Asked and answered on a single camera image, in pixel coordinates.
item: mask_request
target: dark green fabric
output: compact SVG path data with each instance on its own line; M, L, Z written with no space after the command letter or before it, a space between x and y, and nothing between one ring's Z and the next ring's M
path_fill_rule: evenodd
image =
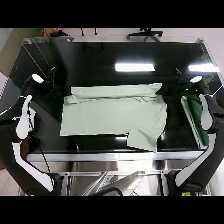
M201 126L201 114L202 114L202 104L200 98L197 95L190 95L187 97L187 102L189 109L191 111L192 117L194 119L195 127L201 137L202 143L208 146L209 139L206 131L202 129Z

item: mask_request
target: table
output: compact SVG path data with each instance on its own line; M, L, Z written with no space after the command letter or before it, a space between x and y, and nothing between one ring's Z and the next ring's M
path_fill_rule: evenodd
M118 61L151 62L154 72L118 74ZM197 147L192 130L180 102L180 94L167 101L168 118L163 137L157 141L158 152L128 148L124 136L59 136L63 96L71 86L113 86L162 82L175 89L184 81L199 75L190 72L189 65L215 62L203 39L197 37L151 38L123 36L85 36L57 38L26 38L5 86L0 112L11 106L20 88L31 74L43 78L55 67L56 93L46 86L37 94L31 107L37 112L35 131L48 161L119 161L195 159L202 152ZM223 78L218 72L205 72L209 88L220 106L224 106ZM43 161L30 136L29 161Z

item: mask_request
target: cloth fold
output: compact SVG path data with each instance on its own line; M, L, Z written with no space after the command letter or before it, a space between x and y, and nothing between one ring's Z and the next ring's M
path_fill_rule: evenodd
M127 145L156 151L166 104L150 85L72 87L64 99L61 136L129 134Z

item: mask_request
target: black robot arm segment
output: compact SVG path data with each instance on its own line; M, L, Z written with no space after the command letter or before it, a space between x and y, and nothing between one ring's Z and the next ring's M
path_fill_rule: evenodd
M224 109L213 99L204 81L197 83L203 111L202 128L208 133L209 146L192 164L175 174L179 189L199 192L204 189L224 157Z
M20 156L21 142L27 137L30 127L29 103L43 81L38 75L29 77L17 102L0 114L0 160L28 195L51 195L58 192L56 186L60 187L56 183L60 179L57 175L39 171Z

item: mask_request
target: white floor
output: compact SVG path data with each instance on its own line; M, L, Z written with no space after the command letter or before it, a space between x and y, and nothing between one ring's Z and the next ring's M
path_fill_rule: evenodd
M200 36L205 39L222 74L224 74L224 29L223 28L154 28L153 30L164 31L164 36ZM65 28L65 33L71 36L81 35L80 28ZM84 28L85 35L94 35L94 28ZM139 28L97 28L98 35L127 35L138 32ZM44 163L35 163L45 171ZM66 171L65 163L52 163L53 172ZM213 195L224 195L224 162L220 165L211 180L211 190ZM9 176L6 170L0 171L0 195L17 195L18 185Z

